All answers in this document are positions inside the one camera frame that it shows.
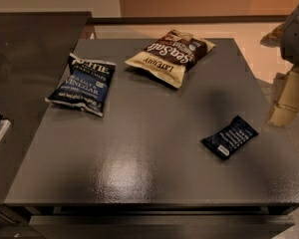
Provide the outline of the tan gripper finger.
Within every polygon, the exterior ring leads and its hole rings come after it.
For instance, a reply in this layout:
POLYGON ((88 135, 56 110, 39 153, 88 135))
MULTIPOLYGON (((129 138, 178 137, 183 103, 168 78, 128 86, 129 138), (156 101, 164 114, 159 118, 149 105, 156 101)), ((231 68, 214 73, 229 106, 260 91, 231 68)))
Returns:
POLYGON ((281 44, 281 38, 284 32, 284 24, 281 23, 276 28, 274 28, 271 32, 266 34, 261 40, 260 44, 266 47, 279 47, 281 44))
POLYGON ((276 74, 267 121, 276 126, 286 126, 298 114, 299 65, 294 65, 287 74, 276 74))

